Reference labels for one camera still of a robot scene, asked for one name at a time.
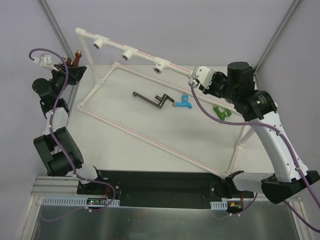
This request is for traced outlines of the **aluminium enclosure frame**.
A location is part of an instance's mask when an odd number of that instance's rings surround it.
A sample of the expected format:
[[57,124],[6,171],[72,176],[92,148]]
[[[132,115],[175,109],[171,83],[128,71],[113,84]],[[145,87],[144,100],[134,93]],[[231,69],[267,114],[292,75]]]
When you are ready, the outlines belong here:
[[[81,50],[93,61],[66,96],[68,131],[84,162],[100,170],[221,174],[271,173],[258,136],[235,152],[246,127],[228,126],[191,109],[145,101],[190,94],[188,79],[171,70],[153,71],[136,56],[122,60],[110,46],[93,47],[76,28],[167,59],[191,71],[196,65],[225,72],[234,61],[257,67],[291,1],[269,0],[43,0],[50,26],[64,39],[64,54]],[[245,212],[229,216],[209,209],[108,206],[89,212],[70,206],[40,206],[37,240],[296,240],[317,239],[293,213],[304,215],[309,192],[273,204],[259,194],[244,199]]]

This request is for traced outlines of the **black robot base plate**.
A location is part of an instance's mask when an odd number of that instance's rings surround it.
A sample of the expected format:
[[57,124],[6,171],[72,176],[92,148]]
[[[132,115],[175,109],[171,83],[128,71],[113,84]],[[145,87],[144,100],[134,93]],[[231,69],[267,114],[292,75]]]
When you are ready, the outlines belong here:
[[77,194],[115,198],[122,207],[209,209],[222,199],[254,197],[205,172],[98,170],[101,183],[78,183]]

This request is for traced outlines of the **blue plastic faucet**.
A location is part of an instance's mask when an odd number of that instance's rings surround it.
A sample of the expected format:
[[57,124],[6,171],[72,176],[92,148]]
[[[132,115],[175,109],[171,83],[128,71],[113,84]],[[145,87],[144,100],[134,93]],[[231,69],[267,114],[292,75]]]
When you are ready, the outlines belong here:
[[188,108],[191,109],[193,106],[189,102],[189,96],[187,94],[183,94],[181,96],[181,102],[174,102],[172,104],[174,107],[182,107],[182,108]]

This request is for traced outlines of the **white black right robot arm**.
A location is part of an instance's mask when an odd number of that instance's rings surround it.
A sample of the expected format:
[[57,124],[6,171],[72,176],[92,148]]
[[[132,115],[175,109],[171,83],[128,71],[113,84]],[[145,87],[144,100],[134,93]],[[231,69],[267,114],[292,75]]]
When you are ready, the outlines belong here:
[[242,191],[262,193],[273,204],[284,202],[303,189],[315,193],[311,185],[320,180],[316,170],[310,170],[299,159],[282,126],[276,103],[264,90],[257,90],[254,69],[244,61],[228,64],[227,73],[196,66],[192,82],[203,94],[225,99],[234,105],[244,122],[260,139],[273,166],[274,172],[247,173],[239,170],[225,177],[225,192],[237,197]]

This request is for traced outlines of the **green plastic faucet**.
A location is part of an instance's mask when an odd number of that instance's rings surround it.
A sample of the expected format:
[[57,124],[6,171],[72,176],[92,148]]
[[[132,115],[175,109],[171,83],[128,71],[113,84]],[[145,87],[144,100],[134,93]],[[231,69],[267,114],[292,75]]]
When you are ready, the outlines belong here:
[[213,111],[218,116],[220,123],[224,123],[226,121],[226,118],[230,117],[232,115],[232,112],[229,109],[225,109],[224,111],[220,111],[218,106],[212,107]]

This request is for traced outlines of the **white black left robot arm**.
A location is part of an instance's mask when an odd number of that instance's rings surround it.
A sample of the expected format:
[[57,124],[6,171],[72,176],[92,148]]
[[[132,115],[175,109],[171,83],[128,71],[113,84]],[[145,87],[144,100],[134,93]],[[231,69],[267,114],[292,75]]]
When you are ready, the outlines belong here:
[[94,166],[84,163],[80,149],[67,130],[70,109],[59,96],[64,91],[66,68],[62,63],[54,67],[51,79],[38,78],[32,84],[32,89],[40,97],[39,103],[46,118],[46,128],[41,136],[33,140],[33,144],[49,176],[79,177],[80,182],[88,184],[94,194],[102,194],[106,188],[105,181],[99,178]]

